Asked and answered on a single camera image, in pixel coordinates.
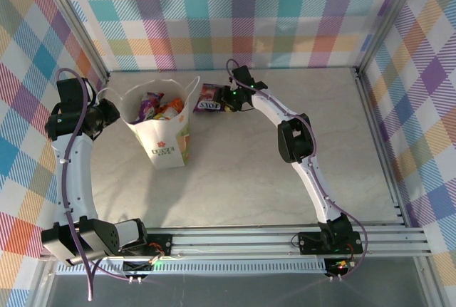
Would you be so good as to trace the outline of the right controller board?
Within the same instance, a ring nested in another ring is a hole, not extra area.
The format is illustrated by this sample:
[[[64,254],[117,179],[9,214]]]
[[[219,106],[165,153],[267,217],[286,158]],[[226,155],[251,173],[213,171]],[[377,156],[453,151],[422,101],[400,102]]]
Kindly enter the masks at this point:
[[[342,281],[343,277],[348,275],[356,267],[356,261],[353,259],[324,259],[326,268],[325,275],[329,281]]]

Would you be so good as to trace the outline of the aluminium table side rail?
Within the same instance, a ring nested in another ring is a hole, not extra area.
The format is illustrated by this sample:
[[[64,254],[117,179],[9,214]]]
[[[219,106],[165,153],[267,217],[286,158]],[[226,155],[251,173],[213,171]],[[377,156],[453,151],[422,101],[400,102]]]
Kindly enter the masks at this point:
[[[368,97],[366,79],[356,67],[352,68],[352,73],[366,118],[368,120],[368,126],[372,134],[375,150],[380,161],[380,166],[383,171],[393,205],[397,207],[399,211],[401,221],[400,228],[402,230],[412,231],[414,228],[412,227],[411,219],[408,216],[405,203],[400,196],[398,182],[393,172],[393,166],[388,158],[385,142],[375,118],[373,105]],[[417,276],[418,280],[415,285],[422,291],[426,305],[429,307],[447,307],[448,302],[443,295],[441,282],[436,274],[435,262],[431,258],[431,251],[421,251],[417,255],[412,255],[411,259],[413,261],[412,272]]]

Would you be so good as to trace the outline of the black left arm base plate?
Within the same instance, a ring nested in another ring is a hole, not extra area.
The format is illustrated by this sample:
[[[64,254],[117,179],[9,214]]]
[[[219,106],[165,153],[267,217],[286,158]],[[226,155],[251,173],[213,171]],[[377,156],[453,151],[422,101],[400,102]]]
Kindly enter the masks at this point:
[[[172,249],[171,234],[147,234],[145,239],[131,242],[121,247],[115,256],[146,256],[158,254],[169,256]]]

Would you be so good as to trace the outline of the left controller board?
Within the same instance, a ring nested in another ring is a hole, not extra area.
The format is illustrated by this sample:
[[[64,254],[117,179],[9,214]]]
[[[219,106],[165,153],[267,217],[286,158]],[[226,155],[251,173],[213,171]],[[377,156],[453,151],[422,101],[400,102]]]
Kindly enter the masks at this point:
[[[154,269],[154,264],[151,261],[131,262],[124,261],[122,263],[122,273],[128,280],[129,284],[142,284]]]

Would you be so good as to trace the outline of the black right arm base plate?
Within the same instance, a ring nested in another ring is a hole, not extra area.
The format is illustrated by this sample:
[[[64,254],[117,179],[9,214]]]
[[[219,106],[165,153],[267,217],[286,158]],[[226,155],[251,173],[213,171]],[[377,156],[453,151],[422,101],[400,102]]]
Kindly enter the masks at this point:
[[[342,241],[339,245],[331,248],[325,247],[323,241],[319,238],[318,232],[300,232],[298,233],[299,251],[301,255],[351,255],[362,254],[363,245],[361,236],[354,231],[347,240]]]

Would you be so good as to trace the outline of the white paper bag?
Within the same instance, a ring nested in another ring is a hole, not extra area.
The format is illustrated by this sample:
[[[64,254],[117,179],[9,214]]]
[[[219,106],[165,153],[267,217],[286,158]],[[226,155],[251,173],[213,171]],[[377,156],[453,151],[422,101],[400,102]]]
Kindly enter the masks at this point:
[[[120,104],[117,108],[120,118],[136,136],[155,168],[168,169],[186,165],[190,142],[190,96],[199,83],[199,76],[186,87],[172,79],[152,80],[131,88],[119,97]],[[184,108],[170,120],[152,118],[138,122],[140,103],[146,92],[164,94],[157,113],[175,98],[182,99]]]

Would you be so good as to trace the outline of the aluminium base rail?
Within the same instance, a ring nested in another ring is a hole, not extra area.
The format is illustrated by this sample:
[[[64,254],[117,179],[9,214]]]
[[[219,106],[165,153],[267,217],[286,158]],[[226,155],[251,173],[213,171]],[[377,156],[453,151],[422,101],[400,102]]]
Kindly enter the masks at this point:
[[[166,259],[274,259],[287,256],[323,258],[354,256],[412,256],[430,250],[421,229],[402,230],[400,225],[370,226],[365,231],[354,228],[361,236],[362,254],[301,255],[298,233],[318,232],[316,227],[209,227],[146,229],[147,234],[171,234],[172,249]]]

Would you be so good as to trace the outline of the aluminium frame leg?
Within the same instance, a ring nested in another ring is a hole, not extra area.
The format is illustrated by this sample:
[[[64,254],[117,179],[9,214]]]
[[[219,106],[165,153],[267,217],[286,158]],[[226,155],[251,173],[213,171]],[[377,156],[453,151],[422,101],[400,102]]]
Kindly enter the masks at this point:
[[[56,275],[57,261],[39,261],[33,275],[26,307],[46,307]]]

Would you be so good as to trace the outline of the purple Fox's candy bag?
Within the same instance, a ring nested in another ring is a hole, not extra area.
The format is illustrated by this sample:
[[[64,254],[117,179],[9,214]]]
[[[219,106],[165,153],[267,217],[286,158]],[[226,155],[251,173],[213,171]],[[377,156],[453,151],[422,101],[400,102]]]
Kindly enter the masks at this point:
[[[210,83],[203,83],[197,103],[193,109],[194,113],[211,112],[220,113],[225,111],[225,104],[222,101],[224,86]]]

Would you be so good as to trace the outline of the controller board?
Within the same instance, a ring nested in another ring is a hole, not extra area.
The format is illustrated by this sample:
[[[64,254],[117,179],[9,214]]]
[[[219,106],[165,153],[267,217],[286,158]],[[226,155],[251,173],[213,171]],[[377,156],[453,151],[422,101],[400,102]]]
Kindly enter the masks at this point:
[[[348,275],[356,267],[356,261],[353,259],[324,259],[326,268],[325,275],[329,281],[342,281],[343,277]]]
[[[122,263],[122,273],[128,280],[129,284],[142,284],[154,269],[154,264],[151,261],[131,262],[124,261]]]

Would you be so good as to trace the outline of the aluminium frame post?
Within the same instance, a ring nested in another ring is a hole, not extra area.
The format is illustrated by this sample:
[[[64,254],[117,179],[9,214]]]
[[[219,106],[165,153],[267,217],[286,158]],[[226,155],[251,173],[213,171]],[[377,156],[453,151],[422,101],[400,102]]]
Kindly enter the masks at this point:
[[[362,38],[363,43],[353,66],[354,73],[363,73],[371,64],[405,2],[406,0],[380,0],[380,7],[371,18],[372,24]]]
[[[87,32],[83,22],[81,21],[76,9],[71,0],[54,0],[57,7],[61,11],[64,19],[74,33],[81,48],[86,53],[88,60],[94,67],[94,71],[101,80],[101,85],[104,87],[109,82],[110,73],[104,64],[95,44],[93,43],[89,33]]]

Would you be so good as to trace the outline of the purple packet with white label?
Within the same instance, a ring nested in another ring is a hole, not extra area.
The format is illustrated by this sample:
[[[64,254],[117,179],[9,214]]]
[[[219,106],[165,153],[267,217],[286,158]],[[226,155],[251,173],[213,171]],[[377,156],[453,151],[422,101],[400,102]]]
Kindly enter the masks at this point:
[[[163,93],[146,92],[140,103],[138,122],[152,119],[157,114],[157,109],[160,107],[163,97]]]

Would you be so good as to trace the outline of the red yellow Fox's candy bag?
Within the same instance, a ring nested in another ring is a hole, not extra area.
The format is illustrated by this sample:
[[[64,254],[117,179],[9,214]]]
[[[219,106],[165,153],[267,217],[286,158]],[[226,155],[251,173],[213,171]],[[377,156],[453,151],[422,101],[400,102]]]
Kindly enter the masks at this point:
[[[182,112],[182,110],[184,108],[184,103],[181,98],[175,98],[175,99],[171,100],[167,104],[167,106],[168,106],[167,113],[172,119],[172,118],[178,116]]]

